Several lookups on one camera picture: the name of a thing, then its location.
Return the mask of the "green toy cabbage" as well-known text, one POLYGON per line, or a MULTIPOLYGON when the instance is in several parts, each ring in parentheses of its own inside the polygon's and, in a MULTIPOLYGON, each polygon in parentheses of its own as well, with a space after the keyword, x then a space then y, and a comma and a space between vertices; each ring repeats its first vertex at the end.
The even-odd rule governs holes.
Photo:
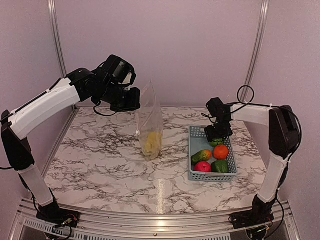
POLYGON ((223 138, 215 138, 213 139, 212 141, 209 142, 209 144, 215 148, 217 146, 220 146, 220 145, 224 145, 225 144, 225 141, 223 138))

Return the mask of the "orange toy orange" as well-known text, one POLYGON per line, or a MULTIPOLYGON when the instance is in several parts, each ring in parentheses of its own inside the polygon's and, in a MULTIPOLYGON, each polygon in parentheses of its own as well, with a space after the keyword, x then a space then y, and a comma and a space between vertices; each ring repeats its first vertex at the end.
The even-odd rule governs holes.
POLYGON ((213 157, 216 160, 225 160, 228 157, 229 153, 230 151, 227 146, 217 145, 213 150, 213 157))

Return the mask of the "grey plastic basket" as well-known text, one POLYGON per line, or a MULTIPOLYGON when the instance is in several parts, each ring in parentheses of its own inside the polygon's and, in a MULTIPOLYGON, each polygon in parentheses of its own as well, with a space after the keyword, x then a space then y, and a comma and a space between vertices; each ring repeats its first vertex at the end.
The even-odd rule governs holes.
POLYGON ((191 125, 188 128, 188 179, 190 181, 198 182, 221 182, 229 183, 238 174, 236 159, 229 137, 224 138, 224 145, 229 149, 229 155, 226 160, 228 163, 229 173, 217 173, 217 172, 198 172, 194 171, 195 166, 191 164, 191 156, 201 150, 210 150, 212 157, 207 161, 210 165, 217 161, 213 157, 213 148, 206 137, 204 126, 191 125))

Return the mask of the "clear zip top bag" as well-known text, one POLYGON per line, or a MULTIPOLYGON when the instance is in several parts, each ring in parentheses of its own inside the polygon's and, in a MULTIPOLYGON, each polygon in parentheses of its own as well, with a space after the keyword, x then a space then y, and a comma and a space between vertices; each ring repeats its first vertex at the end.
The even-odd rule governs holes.
MULTIPOLYGON (((144 147, 149 133, 162 132, 163 139, 164 131, 163 113, 152 81, 149 81, 140 93, 140 109, 135 111, 135 119, 137 123, 136 135, 145 156, 144 147)), ((153 160, 147 156, 145 158, 148 161, 153 160)))

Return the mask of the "yellow toy lemon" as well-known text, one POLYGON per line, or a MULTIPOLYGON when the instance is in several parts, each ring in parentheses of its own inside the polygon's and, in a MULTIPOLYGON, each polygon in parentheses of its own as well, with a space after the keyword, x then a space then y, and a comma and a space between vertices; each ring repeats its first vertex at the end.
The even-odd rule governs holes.
POLYGON ((149 133, 147 143, 151 149, 161 148, 163 144, 163 133, 159 131, 149 133))

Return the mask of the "yellow toy banana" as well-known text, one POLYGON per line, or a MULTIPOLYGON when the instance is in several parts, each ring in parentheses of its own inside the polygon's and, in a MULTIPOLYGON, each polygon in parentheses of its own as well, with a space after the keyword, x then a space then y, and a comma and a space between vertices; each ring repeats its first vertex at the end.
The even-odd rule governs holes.
POLYGON ((151 160, 155 159, 162 148, 162 135, 159 132, 151 132, 144 145, 144 155, 151 160))

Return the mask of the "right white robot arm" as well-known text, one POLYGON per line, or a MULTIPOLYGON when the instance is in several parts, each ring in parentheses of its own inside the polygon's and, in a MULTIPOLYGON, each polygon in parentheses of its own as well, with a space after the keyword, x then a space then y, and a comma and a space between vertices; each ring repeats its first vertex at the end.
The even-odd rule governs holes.
POLYGON ((268 127, 269 163, 263 184, 255 195, 252 208, 235 212, 229 219, 234 229, 264 224, 273 219, 272 207, 284 183, 293 154, 302 141, 302 128, 298 117, 289 105, 274 106, 251 102, 223 103, 212 98, 206 108, 215 122, 204 131, 208 141, 233 134, 231 121, 258 124, 268 127))

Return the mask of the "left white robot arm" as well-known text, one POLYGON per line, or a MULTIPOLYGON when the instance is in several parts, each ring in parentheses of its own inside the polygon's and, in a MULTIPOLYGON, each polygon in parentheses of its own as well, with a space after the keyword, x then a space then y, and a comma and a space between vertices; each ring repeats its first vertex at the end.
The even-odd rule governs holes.
POLYGON ((37 167, 28 142, 28 135, 58 112, 91 99, 96 106, 110 104, 115 113, 140 108, 140 90, 132 87, 136 78, 132 66, 99 67, 93 71, 79 68, 59 79, 22 107, 2 113, 1 139, 10 167, 39 204, 37 218, 60 224, 77 220, 78 213, 59 207, 37 167))

